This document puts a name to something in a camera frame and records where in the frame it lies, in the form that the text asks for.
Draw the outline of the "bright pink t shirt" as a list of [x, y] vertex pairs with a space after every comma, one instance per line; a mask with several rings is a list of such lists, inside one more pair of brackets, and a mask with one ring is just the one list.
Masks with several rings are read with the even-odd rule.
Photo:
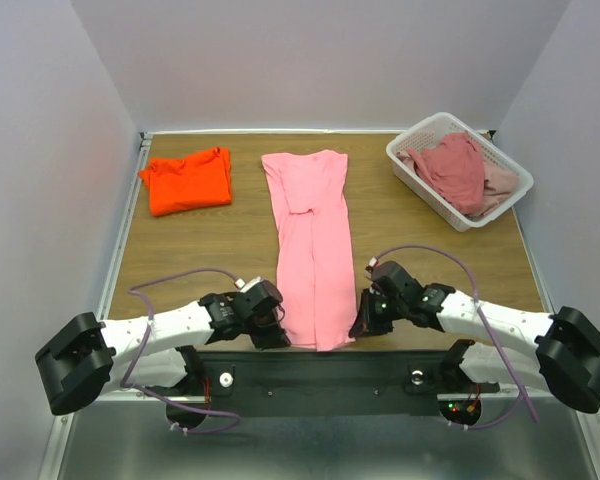
[[356, 285], [344, 186], [348, 156], [333, 150], [261, 157], [278, 232], [282, 326], [293, 346], [351, 342]]

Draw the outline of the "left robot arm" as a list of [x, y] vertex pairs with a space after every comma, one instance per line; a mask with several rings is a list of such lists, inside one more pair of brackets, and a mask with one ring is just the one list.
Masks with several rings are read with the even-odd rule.
[[236, 285], [235, 292], [133, 319], [75, 316], [35, 355], [52, 414], [74, 413], [104, 393], [136, 386], [193, 393], [202, 384], [203, 371], [193, 363], [201, 346], [240, 335], [261, 350], [289, 346], [277, 287], [262, 278]]

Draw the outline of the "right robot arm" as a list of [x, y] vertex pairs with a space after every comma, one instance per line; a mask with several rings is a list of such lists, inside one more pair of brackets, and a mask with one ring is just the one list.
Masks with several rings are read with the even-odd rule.
[[440, 366], [443, 384], [512, 383], [551, 393], [583, 413], [600, 408], [600, 331], [579, 310], [529, 312], [474, 299], [451, 286], [421, 285], [398, 263], [372, 259], [350, 334], [379, 336], [397, 320], [467, 335]]

